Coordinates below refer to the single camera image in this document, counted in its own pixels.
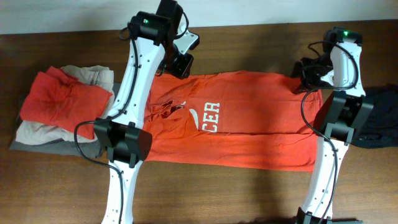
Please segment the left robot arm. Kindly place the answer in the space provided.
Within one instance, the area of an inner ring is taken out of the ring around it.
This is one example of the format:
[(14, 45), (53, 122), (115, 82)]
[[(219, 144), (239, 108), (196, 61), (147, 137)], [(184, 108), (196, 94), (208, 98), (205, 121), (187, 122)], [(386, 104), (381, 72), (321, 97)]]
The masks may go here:
[(106, 117), (93, 123), (110, 174), (103, 223), (133, 222), (136, 179), (152, 144), (152, 135), (143, 129), (152, 82), (156, 72), (187, 78), (193, 63), (188, 51), (200, 43), (181, 22), (186, 18), (177, 1), (161, 0), (155, 13), (140, 11), (127, 24), (130, 49), (123, 80)]

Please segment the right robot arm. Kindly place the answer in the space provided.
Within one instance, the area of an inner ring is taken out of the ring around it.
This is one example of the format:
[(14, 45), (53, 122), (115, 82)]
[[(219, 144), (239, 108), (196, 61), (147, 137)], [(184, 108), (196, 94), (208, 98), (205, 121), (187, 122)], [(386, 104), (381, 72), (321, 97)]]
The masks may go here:
[(331, 90), (314, 121), (304, 121), (317, 135), (317, 157), (308, 195), (293, 220), (299, 224), (335, 222), (332, 204), (341, 163), (373, 110), (361, 83), (362, 35), (334, 27), (320, 44), (322, 53), (302, 58), (292, 70), (301, 80), (297, 93)]

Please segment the red soccer t-shirt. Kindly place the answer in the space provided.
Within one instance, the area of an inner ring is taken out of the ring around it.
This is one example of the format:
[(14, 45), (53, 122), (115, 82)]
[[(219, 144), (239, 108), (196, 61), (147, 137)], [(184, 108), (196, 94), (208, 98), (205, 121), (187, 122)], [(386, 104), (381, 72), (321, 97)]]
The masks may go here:
[(148, 160), (310, 172), (317, 150), (310, 125), (323, 97), (296, 93), (299, 85), (249, 71), (156, 77), (145, 110)]

